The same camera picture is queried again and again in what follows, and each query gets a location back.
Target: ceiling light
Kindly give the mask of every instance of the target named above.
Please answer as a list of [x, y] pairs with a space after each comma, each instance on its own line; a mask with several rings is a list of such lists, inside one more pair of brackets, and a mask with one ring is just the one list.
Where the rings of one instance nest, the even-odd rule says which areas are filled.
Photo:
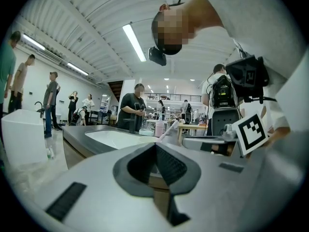
[[29, 42], [31, 42], [32, 44], [36, 45], [38, 48], [42, 49], [43, 51], [45, 51], [45, 47], [38, 43], [37, 41], [35, 41], [33, 38], [29, 37], [28, 35], [26, 34], [23, 34], [23, 37], [28, 40]]
[[139, 56], [139, 58], [142, 62], [146, 62], [145, 55], [144, 55], [143, 51], [141, 50], [140, 44], [139, 44], [139, 42], [138, 42], [138, 40], [135, 36], [135, 33], [134, 33], [131, 25], [128, 24], [128, 25], [123, 26], [122, 28], [125, 31], [127, 37], [129, 38], [132, 46], [134, 47], [134, 50], [135, 50], [137, 56]]
[[88, 75], [87, 72], [84, 72], [83, 70], [81, 70], [80, 68], [76, 67], [75, 65], [71, 64], [71, 63], [68, 63], [67, 66], [70, 66], [71, 68], [77, 70], [78, 72], [84, 74], [84, 75]]

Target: floor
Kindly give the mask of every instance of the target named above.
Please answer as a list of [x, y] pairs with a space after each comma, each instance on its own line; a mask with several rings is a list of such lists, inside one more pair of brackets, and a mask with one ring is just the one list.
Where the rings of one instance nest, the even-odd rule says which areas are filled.
[[5, 151], [2, 147], [0, 150], [0, 157], [4, 163], [4, 173], [12, 188], [21, 190], [32, 200], [34, 200], [35, 192], [42, 186], [47, 185], [68, 170], [64, 156], [62, 131], [53, 129], [52, 135], [53, 137], [45, 140], [45, 146], [53, 149], [55, 157], [49, 159], [46, 163], [27, 164], [18, 169], [12, 169]]

